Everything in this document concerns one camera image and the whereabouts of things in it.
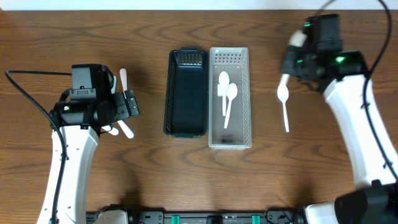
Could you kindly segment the mint green plastic fork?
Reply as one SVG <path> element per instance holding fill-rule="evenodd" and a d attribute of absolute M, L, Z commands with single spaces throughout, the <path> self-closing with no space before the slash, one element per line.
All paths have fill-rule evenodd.
<path fill-rule="evenodd" d="M 117 88 L 117 77 L 116 76 L 113 76 L 113 86 L 112 86 L 112 89 L 111 89 L 111 93 L 112 94 L 115 94 L 115 92 L 116 92 L 116 88 Z"/>

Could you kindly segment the white fork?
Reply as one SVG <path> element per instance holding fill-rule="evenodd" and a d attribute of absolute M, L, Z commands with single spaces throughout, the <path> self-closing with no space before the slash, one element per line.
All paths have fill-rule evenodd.
<path fill-rule="evenodd" d="M 118 124 L 127 138 L 132 139 L 134 137 L 134 132 L 123 120 L 118 121 Z"/>
<path fill-rule="evenodd" d="M 119 130 L 112 125 L 103 126 L 101 128 L 103 133 L 110 133 L 113 136 L 117 136 L 119 134 Z"/>

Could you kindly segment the white spoon group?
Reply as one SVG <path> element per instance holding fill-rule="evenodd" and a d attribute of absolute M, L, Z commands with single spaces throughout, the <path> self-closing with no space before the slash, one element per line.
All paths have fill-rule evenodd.
<path fill-rule="evenodd" d="M 226 96 L 228 97 L 228 107 L 226 110 L 226 116 L 224 120 L 224 128 L 228 128 L 228 123 L 230 119 L 230 114 L 231 114 L 231 107 L 232 107 L 232 101 L 237 97 L 238 94 L 238 88 L 235 83 L 231 83 L 228 85 L 227 90 L 226 90 Z"/>
<path fill-rule="evenodd" d="M 279 85 L 287 85 L 289 81 L 290 75 L 289 74 L 282 74 Z"/>
<path fill-rule="evenodd" d="M 289 91 L 285 85 L 278 86 L 277 97 L 278 97 L 279 101 L 282 103 L 284 126 L 285 126 L 285 131 L 288 133 L 290 131 L 290 128 L 289 128 L 289 119 L 288 119 L 288 115 L 287 115 L 286 102 L 289 99 Z"/>

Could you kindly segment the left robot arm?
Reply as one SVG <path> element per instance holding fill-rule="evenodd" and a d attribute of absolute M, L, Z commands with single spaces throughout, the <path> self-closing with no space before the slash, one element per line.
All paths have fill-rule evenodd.
<path fill-rule="evenodd" d="M 38 223 L 86 223 L 90 167 L 99 136 L 93 128 L 66 126 L 52 133 L 49 182 Z"/>

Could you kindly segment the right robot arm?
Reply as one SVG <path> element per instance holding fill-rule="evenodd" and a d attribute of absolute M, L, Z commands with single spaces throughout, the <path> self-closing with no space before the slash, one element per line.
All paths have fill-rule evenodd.
<path fill-rule="evenodd" d="M 373 95 L 363 54 L 332 47 L 288 45 L 280 85 L 289 77 L 319 84 L 333 112 L 353 169 L 355 190 L 304 207 L 296 223 L 397 223 L 397 152 Z"/>

